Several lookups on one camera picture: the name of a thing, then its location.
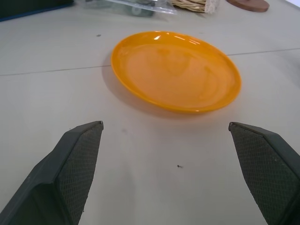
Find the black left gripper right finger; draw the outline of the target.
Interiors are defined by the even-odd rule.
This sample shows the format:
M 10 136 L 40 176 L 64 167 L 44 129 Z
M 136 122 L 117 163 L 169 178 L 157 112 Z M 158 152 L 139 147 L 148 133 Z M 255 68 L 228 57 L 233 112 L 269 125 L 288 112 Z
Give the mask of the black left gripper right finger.
M 243 178 L 268 225 L 300 225 L 300 155 L 277 133 L 230 122 Z

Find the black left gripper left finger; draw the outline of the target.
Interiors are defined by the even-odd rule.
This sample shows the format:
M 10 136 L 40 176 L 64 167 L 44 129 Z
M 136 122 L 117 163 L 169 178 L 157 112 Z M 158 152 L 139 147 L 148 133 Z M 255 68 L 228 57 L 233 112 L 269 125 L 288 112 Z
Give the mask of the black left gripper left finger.
M 93 182 L 102 121 L 67 131 L 0 213 L 0 225 L 78 225 Z

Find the orange round plate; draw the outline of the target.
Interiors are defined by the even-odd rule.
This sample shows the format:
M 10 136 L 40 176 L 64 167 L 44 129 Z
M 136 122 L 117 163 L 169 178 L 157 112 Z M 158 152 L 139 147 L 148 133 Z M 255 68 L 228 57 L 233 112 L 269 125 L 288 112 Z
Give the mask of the orange round plate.
M 231 59 L 215 46 L 171 31 L 146 31 L 120 41 L 111 67 L 133 95 L 180 113 L 205 113 L 229 105 L 241 90 Z

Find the round brown wooden board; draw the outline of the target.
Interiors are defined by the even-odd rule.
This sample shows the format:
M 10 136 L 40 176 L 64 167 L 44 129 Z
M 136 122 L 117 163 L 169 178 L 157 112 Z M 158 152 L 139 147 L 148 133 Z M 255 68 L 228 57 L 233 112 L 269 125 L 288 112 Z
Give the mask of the round brown wooden board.
M 265 0 L 226 0 L 231 5 L 240 9 L 263 13 L 266 12 L 270 5 Z

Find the dark blue-edged tray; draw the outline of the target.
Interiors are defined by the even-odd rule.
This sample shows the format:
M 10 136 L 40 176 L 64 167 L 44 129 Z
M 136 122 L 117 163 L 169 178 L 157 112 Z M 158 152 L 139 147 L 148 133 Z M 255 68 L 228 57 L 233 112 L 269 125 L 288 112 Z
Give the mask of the dark blue-edged tray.
M 0 0 L 0 22 L 73 5 L 74 0 Z

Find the clear plastic bag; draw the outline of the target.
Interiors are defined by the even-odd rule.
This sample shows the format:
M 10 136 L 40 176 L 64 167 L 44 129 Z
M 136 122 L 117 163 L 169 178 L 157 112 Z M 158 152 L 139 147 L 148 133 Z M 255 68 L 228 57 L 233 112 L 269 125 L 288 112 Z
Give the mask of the clear plastic bag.
M 75 0 L 75 2 L 84 8 L 135 17 L 153 17 L 155 13 L 168 15 L 177 13 L 169 0 Z

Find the woven wicker basket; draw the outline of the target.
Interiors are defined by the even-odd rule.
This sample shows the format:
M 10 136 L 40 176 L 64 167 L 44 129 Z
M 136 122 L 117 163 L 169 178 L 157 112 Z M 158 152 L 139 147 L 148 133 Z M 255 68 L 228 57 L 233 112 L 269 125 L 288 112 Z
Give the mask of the woven wicker basket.
M 192 12 L 213 14 L 217 10 L 221 0 L 169 0 L 169 2 L 174 6 Z

